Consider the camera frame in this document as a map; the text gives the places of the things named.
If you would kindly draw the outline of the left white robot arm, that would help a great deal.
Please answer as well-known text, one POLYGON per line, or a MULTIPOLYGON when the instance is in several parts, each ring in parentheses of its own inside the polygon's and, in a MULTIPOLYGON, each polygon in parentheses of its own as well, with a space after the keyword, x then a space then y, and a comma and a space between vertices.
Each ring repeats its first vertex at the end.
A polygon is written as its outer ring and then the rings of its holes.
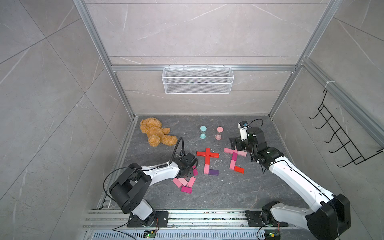
POLYGON ((149 227, 156 220, 156 211, 144 199, 148 188, 164 180, 190 177, 198 164, 191 153, 155 166, 133 163, 109 187, 110 198, 124 214, 135 215, 142 225, 149 227))

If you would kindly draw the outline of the pink block carried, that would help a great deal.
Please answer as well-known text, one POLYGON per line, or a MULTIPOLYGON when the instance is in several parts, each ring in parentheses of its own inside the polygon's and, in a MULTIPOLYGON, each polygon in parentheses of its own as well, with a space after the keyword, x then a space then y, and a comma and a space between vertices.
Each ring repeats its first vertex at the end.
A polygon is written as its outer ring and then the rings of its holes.
POLYGON ((237 154, 239 156, 243 156, 243 157, 246 157, 247 156, 247 152, 246 151, 238 151, 237 154))
POLYGON ((228 154, 233 154, 235 152, 235 150, 231 150, 231 149, 228 149, 228 148, 224 148, 224 152, 225 153, 228 153, 228 154))

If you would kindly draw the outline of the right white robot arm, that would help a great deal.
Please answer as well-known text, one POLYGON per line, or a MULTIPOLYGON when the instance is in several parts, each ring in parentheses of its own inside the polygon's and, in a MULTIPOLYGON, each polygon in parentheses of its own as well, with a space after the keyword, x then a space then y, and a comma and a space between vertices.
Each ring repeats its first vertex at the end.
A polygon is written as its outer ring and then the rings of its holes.
POLYGON ((230 138, 232 150, 246 151, 251 160, 261 165, 289 185, 309 206, 307 209, 272 201, 263 206, 264 226, 288 223, 308 230, 318 240, 335 240, 351 227, 351 206, 347 197, 332 192, 314 182, 285 155, 269 147, 264 132, 250 127, 246 121, 238 124, 240 136, 230 138))

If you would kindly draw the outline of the purple block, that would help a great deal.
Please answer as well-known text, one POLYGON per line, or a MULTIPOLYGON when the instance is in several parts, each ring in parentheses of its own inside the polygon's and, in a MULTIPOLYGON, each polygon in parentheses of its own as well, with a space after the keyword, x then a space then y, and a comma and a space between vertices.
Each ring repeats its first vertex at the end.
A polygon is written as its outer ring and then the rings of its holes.
POLYGON ((209 169, 209 175, 218 176, 219 170, 209 169))

